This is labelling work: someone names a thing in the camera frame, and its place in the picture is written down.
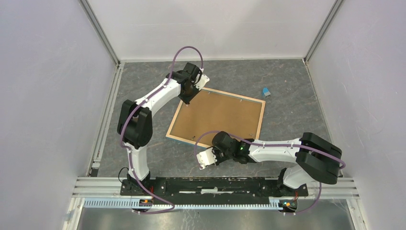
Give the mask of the blue picture frame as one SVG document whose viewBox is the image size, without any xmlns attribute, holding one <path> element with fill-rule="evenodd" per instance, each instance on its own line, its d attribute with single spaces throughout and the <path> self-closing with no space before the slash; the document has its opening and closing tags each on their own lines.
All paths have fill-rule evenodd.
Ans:
<svg viewBox="0 0 406 230">
<path fill-rule="evenodd" d="M 258 139 L 266 102 L 234 93 L 203 88 L 190 102 L 180 102 L 166 136 L 209 147 L 213 131 Z"/>
</svg>

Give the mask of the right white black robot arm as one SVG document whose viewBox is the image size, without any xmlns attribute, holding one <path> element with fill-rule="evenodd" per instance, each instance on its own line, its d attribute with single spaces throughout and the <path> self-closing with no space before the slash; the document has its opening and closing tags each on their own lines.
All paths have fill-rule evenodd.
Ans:
<svg viewBox="0 0 406 230">
<path fill-rule="evenodd" d="M 203 160 L 201 167 L 219 165 L 226 160 L 241 164 L 292 163 L 292 167 L 281 171 L 276 183 L 277 191 L 283 196 L 312 181 L 336 184 L 339 171 L 346 166 L 340 148 L 311 132 L 304 132 L 301 138 L 292 140 L 263 141 L 243 139 L 221 131 L 214 136 L 211 147 L 200 152 L 200 156 Z"/>
</svg>

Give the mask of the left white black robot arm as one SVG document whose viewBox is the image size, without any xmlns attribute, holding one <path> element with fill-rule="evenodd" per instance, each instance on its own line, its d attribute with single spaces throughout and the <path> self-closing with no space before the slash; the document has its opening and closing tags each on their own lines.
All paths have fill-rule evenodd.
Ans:
<svg viewBox="0 0 406 230">
<path fill-rule="evenodd" d="M 145 96 L 123 102 L 117 132 L 121 147 L 128 154 L 128 177 L 133 180 L 132 189 L 138 195 L 145 195 L 150 190 L 147 145 L 153 136 L 154 115 L 176 97 L 190 104 L 209 80 L 202 68 L 188 62 L 183 69 L 170 72 Z"/>
</svg>

